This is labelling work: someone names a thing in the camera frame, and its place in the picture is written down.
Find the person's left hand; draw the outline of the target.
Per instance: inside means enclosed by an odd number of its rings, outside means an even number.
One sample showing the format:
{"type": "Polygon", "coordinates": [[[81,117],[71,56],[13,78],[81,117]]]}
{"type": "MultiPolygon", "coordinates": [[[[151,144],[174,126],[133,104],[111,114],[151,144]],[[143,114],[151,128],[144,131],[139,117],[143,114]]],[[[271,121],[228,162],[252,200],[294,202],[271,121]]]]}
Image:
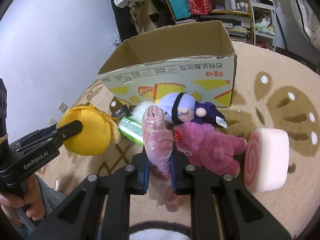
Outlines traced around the person's left hand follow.
{"type": "Polygon", "coordinates": [[[43,219],[46,213],[40,194],[40,187],[34,175],[27,179],[27,185],[28,191],[23,198],[8,192],[1,192],[1,208],[9,221],[18,227],[22,226],[22,221],[14,208],[30,205],[26,215],[34,221],[43,219]]]}

